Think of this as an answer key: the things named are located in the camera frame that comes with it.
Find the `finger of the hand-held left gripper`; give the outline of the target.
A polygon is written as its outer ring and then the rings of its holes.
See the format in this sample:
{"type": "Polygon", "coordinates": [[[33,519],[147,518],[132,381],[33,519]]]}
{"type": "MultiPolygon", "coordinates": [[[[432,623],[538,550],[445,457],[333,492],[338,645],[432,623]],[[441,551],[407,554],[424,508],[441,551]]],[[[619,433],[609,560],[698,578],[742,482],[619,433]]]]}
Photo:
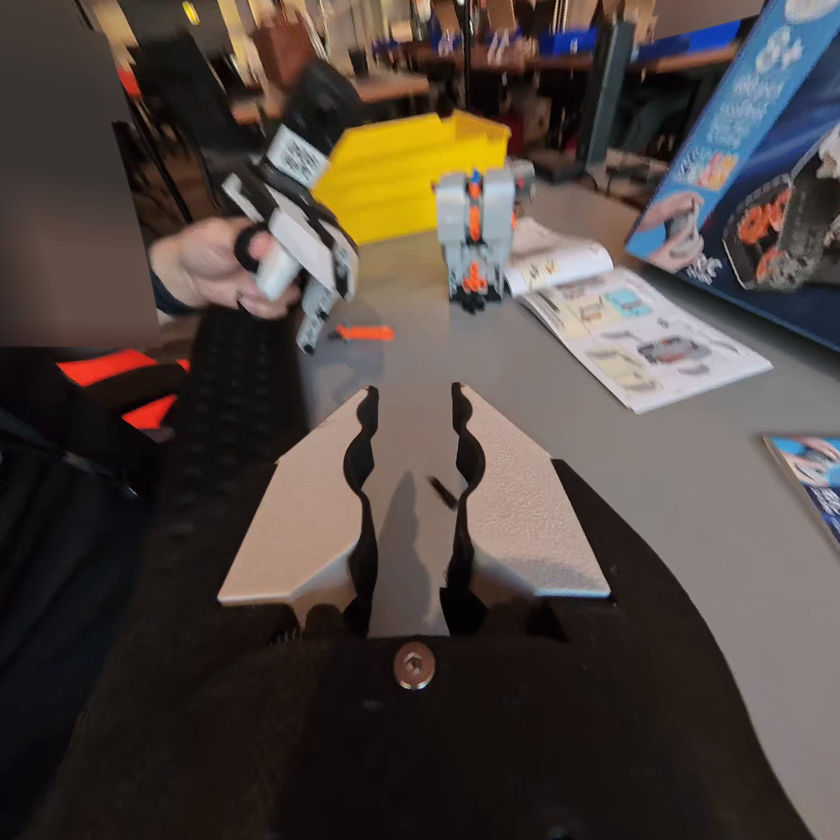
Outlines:
{"type": "Polygon", "coordinates": [[[359,246],[341,226],[329,226],[335,290],[347,302],[354,299],[358,286],[359,246]]]}
{"type": "Polygon", "coordinates": [[[269,219],[269,291],[284,292],[302,270],[322,287],[336,289],[333,252],[305,216],[277,208],[269,219]]]}

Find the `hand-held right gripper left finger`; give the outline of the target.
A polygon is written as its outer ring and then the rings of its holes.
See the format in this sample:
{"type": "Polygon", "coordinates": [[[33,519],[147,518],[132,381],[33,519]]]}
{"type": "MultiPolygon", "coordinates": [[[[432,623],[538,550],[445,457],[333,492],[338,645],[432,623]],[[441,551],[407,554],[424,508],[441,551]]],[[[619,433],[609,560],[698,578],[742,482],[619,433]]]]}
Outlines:
{"type": "Polygon", "coordinates": [[[314,608],[337,611],[349,632],[369,632],[378,573],[371,503],[380,394],[362,388],[278,458],[217,601],[281,605],[299,627],[314,608]]]}

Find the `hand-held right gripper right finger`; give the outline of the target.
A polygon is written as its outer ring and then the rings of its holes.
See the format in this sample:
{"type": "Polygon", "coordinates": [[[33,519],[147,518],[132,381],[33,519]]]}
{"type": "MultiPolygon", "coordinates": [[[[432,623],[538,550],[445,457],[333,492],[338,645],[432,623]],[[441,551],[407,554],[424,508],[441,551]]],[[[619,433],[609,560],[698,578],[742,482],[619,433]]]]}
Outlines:
{"type": "Polygon", "coordinates": [[[477,634],[492,606],[606,602],[611,586],[550,454],[470,386],[451,385],[464,481],[441,608],[451,634],[477,634]]]}

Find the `yellow storage bin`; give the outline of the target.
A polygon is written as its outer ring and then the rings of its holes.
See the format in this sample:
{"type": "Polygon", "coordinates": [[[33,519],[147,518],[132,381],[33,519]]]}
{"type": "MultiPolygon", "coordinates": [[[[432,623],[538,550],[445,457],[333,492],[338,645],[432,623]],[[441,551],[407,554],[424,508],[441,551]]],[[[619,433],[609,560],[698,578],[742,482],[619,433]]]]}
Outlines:
{"type": "Polygon", "coordinates": [[[503,166],[510,136],[507,126],[461,111],[348,129],[311,194],[357,245],[426,233],[436,226],[433,184],[503,166]]]}

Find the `person's left hand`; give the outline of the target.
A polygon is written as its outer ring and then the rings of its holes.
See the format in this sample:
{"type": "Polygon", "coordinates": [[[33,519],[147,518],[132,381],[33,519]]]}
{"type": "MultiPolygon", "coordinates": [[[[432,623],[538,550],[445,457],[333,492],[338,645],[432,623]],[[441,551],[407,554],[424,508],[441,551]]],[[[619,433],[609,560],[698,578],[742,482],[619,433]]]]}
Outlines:
{"type": "Polygon", "coordinates": [[[212,217],[149,248],[160,325],[208,307],[242,308],[258,319],[282,319],[298,304],[297,282],[272,301],[240,265],[235,242],[250,225],[246,217],[212,217]]]}

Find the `black office chair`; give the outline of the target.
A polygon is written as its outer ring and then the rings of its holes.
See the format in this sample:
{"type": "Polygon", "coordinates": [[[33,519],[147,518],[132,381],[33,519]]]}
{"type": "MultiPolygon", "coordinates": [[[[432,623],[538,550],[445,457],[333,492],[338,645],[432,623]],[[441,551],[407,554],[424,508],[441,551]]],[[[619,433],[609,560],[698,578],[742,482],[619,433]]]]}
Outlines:
{"type": "Polygon", "coordinates": [[[260,151],[263,136],[236,121],[223,86],[190,34],[139,43],[129,53],[143,98],[186,141],[216,210],[232,213],[235,206],[223,193],[223,182],[260,151]]]}

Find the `grey toy robot model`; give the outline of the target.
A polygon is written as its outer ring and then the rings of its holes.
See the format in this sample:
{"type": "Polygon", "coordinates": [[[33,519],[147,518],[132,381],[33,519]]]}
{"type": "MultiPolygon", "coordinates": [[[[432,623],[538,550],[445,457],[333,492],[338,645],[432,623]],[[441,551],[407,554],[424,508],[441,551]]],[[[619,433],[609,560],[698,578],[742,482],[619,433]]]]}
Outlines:
{"type": "Polygon", "coordinates": [[[503,298],[517,210],[532,199],[535,177],[530,161],[509,159],[486,173],[451,173],[433,184],[448,298],[466,312],[503,298]]]}

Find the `black perforated panel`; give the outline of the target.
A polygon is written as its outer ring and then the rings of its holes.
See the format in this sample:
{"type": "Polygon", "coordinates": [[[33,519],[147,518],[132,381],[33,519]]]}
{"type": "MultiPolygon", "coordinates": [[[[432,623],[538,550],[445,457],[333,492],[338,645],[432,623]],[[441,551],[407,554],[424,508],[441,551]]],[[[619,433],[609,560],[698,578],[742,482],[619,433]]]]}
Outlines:
{"type": "Polygon", "coordinates": [[[293,317],[215,308],[200,321],[176,404],[171,466],[205,490],[275,462],[309,431],[293,317]]]}

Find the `open instruction booklet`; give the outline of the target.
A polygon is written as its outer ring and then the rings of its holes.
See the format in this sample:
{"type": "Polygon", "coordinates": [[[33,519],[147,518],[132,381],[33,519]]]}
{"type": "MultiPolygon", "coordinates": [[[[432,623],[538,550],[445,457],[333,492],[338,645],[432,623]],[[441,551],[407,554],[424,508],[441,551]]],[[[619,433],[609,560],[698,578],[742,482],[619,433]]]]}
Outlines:
{"type": "Polygon", "coordinates": [[[627,409],[645,414],[769,372],[772,363],[614,267],[594,240],[520,217],[511,296],[627,409]]]}

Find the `orange fabric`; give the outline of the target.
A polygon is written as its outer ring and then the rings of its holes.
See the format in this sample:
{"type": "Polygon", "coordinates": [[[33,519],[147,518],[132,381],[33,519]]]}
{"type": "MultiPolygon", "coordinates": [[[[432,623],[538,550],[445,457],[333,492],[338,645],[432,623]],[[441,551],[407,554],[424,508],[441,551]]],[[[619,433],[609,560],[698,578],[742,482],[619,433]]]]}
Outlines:
{"type": "MultiPolygon", "coordinates": [[[[190,374],[191,365],[188,360],[180,359],[176,361],[162,362],[152,358],[140,350],[135,349],[114,350],[105,354],[90,357],[88,359],[62,361],[58,363],[58,366],[63,375],[78,385],[84,395],[87,396],[84,389],[88,385],[107,380],[110,377],[126,371],[132,371],[156,364],[171,363],[179,364],[187,370],[188,374],[190,374]]],[[[177,396],[164,397],[149,405],[135,409],[123,415],[113,413],[108,409],[102,406],[101,407],[109,411],[111,414],[120,417],[123,421],[135,429],[147,435],[153,436],[155,434],[162,434],[163,432],[171,430],[172,419],[175,413],[175,406],[178,401],[179,393],[180,391],[177,396]]]]}

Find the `blue cover booklet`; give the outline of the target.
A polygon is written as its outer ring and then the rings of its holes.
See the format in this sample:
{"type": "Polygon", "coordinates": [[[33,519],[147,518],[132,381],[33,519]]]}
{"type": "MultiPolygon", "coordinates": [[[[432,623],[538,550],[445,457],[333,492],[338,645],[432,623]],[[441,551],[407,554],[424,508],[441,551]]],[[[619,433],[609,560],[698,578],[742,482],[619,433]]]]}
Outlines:
{"type": "Polygon", "coordinates": [[[766,435],[762,441],[838,550],[839,436],[766,435]]]}

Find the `blue toy robot box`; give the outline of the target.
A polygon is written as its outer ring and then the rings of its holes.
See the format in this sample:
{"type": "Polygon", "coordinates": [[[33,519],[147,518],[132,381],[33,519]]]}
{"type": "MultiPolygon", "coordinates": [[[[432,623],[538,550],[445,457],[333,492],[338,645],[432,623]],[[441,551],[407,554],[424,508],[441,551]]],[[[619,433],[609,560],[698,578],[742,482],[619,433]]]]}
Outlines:
{"type": "Polygon", "coordinates": [[[625,243],[839,349],[839,2],[768,2],[625,243]]]}

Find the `dark metal post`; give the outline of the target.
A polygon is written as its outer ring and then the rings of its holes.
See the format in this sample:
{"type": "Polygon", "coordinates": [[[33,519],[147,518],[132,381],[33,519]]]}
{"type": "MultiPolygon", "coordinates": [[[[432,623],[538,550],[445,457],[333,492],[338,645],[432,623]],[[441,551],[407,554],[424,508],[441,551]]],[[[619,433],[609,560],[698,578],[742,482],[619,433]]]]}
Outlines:
{"type": "Polygon", "coordinates": [[[584,169],[604,162],[621,96],[625,70],[634,49],[636,24],[600,24],[581,107],[576,161],[584,169]]]}

